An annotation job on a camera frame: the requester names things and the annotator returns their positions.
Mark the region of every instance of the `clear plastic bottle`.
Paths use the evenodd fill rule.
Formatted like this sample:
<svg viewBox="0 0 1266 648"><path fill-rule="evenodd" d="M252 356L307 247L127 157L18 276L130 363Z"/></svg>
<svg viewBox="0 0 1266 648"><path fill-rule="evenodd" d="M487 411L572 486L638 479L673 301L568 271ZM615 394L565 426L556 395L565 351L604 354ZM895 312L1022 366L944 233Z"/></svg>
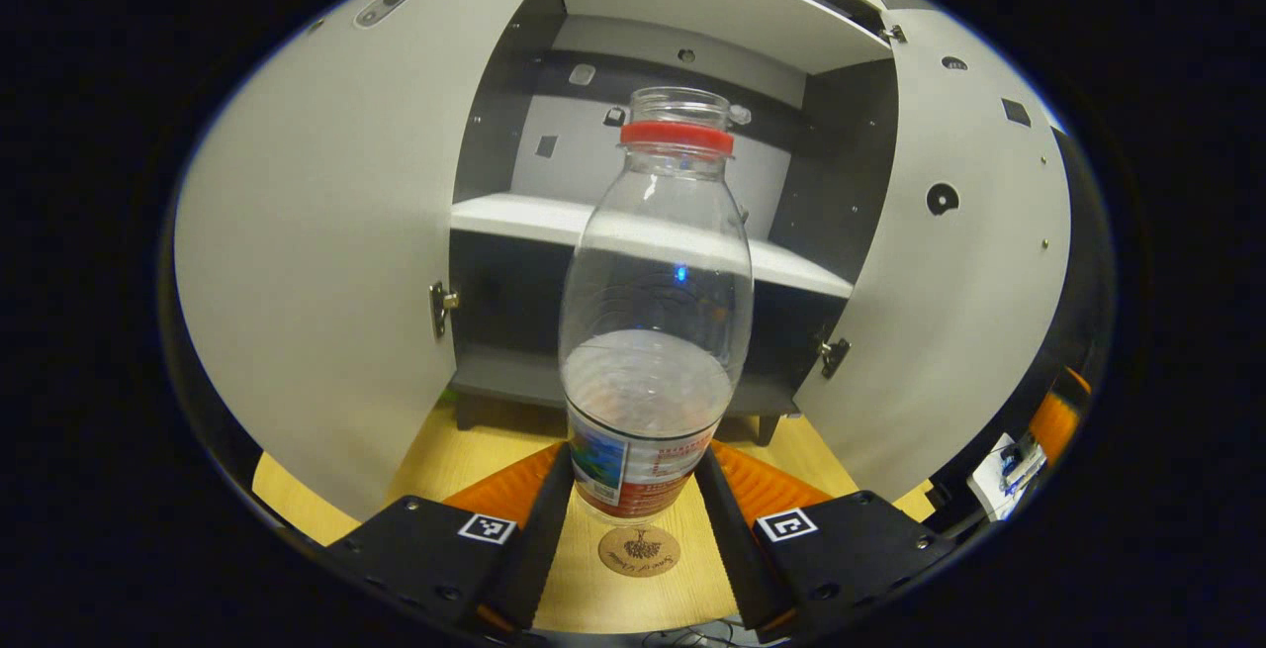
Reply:
<svg viewBox="0 0 1266 648"><path fill-rule="evenodd" d="M752 329L752 257L725 187L729 103L657 86L630 110L624 171L577 243L558 333L576 486L611 524L676 500Z"/></svg>

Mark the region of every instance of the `bottle neck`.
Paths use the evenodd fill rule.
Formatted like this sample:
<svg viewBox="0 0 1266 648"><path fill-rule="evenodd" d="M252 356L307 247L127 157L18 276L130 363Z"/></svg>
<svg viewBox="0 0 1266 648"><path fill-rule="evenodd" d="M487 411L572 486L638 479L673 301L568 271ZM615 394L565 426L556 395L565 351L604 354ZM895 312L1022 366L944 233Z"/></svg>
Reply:
<svg viewBox="0 0 1266 648"><path fill-rule="evenodd" d="M679 143L624 143L624 170L675 178L723 180L728 157L710 148Z"/></svg>

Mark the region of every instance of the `wooden table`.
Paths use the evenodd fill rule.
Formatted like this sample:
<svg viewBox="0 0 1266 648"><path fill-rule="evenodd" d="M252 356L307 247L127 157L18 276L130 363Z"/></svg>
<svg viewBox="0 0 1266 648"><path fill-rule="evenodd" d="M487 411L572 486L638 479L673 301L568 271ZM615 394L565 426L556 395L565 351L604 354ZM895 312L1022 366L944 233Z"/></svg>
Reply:
<svg viewBox="0 0 1266 648"><path fill-rule="evenodd" d="M515 459L565 439L567 433L566 419L557 410L514 401L485 401L476 410L473 423L471 430L460 432L453 405L448 401L436 405L391 481L384 505L403 495L443 500ZM723 419L717 439L833 496L857 491L857 485L808 419L784 419L767 447L756 443L755 419ZM932 513L922 494L924 486L896 502L917 520ZM304 487L267 454L260 459L252 489L277 514L322 544L341 539L358 525ZM703 496L694 480L656 525L681 543L681 562L655 577L619 576L598 558L598 540L610 526L585 511L572 491L533 628L644 633L737 614Z"/></svg>

